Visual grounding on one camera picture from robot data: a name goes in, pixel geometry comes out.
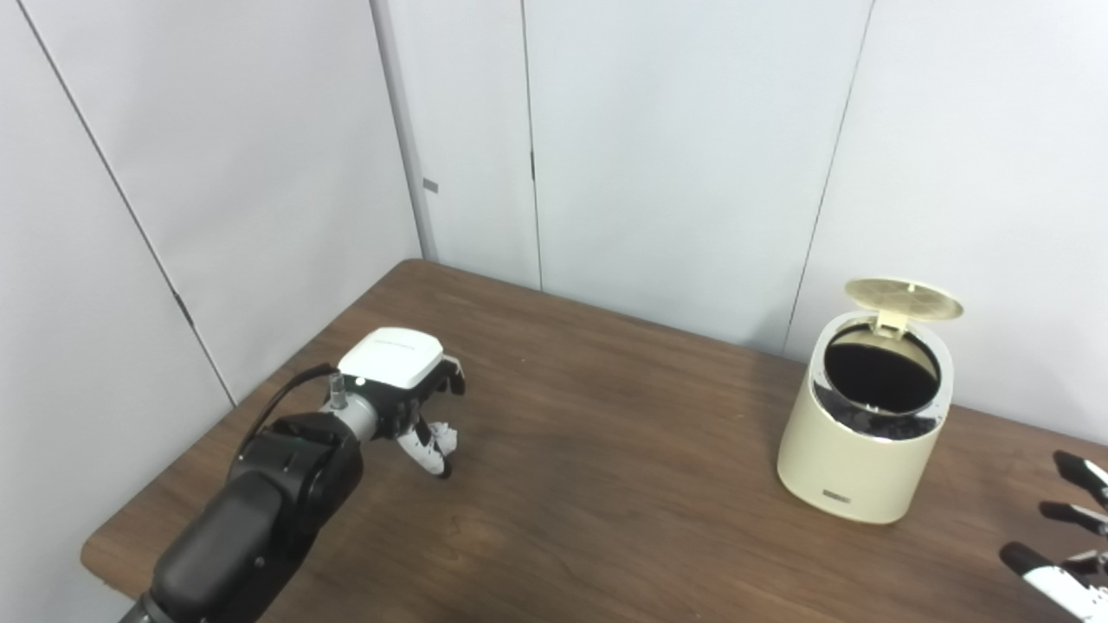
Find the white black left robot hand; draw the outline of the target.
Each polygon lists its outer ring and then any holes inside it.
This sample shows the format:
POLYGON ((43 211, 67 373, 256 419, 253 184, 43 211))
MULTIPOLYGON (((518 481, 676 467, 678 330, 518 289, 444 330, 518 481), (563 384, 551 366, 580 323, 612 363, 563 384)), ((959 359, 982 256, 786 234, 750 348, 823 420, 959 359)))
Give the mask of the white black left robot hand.
POLYGON ((458 431, 421 410, 433 395, 466 394, 466 372, 435 336, 377 328, 343 355, 329 385, 330 410, 360 442, 393 440, 427 473, 452 474, 458 431))

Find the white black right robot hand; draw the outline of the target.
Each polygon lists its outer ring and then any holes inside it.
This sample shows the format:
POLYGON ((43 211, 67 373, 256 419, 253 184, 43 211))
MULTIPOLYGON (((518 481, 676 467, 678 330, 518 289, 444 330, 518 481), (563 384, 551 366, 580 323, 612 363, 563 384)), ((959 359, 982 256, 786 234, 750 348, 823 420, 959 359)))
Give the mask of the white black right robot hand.
MULTIPOLYGON (((1105 539, 1107 537, 1105 469, 1080 456, 1063 450, 1053 453, 1053 463, 1057 473, 1068 484, 1078 486, 1085 493, 1091 496, 1092 501, 1100 505, 1100 510, 1042 501, 1038 504, 1042 517, 1080 527, 1091 532, 1094 537, 1105 539)), ((1107 591, 1104 585, 1088 581, 1091 575, 1105 576, 1105 548, 1089 549, 1077 555, 1065 556, 1060 562, 1053 562, 1048 556, 1042 556, 1040 552, 1024 543, 1008 542, 1001 547, 1001 561, 1030 588, 1035 588, 1057 607, 1061 607, 1079 622, 1107 620, 1107 591)))

